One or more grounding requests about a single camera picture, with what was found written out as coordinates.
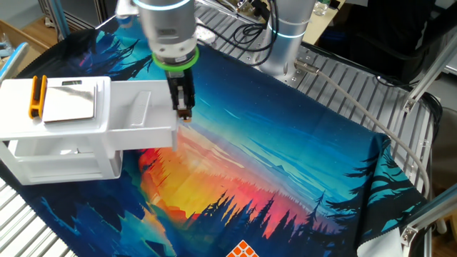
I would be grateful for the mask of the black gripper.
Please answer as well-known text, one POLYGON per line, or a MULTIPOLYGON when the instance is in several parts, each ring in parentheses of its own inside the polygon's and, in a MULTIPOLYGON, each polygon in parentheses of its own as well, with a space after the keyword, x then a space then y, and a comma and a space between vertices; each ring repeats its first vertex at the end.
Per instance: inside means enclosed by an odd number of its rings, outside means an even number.
POLYGON ((186 123, 192 120, 192 108, 195 106, 194 78, 191 68, 183 71, 166 71, 166 78, 171 93, 173 108, 178 118, 186 123))

